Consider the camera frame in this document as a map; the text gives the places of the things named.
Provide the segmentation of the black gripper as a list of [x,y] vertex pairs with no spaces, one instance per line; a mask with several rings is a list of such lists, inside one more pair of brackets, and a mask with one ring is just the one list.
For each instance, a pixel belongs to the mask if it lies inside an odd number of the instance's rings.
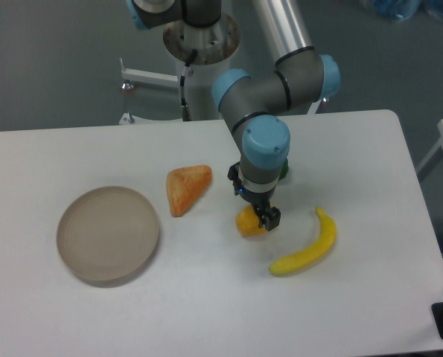
[[270,199],[275,190],[275,182],[269,184],[255,184],[245,186],[239,176],[240,162],[233,164],[228,171],[227,178],[232,182],[235,195],[239,195],[246,202],[253,205],[255,215],[258,217],[258,227],[271,231],[277,228],[281,220],[281,211],[270,204]]

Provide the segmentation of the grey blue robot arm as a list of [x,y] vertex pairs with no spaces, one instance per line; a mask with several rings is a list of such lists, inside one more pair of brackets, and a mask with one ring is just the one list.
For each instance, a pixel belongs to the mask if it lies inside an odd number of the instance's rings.
[[251,204],[262,228],[276,228],[281,213],[270,200],[290,148],[279,115],[329,98],[340,87],[338,65],[316,52],[297,3],[254,3],[275,63],[274,72],[259,80],[227,66],[240,30],[220,1],[129,1],[127,8],[139,30],[163,28],[178,69],[174,76],[123,69],[125,85],[173,86],[185,121],[197,119],[202,109],[218,113],[240,151],[228,171],[235,194]]

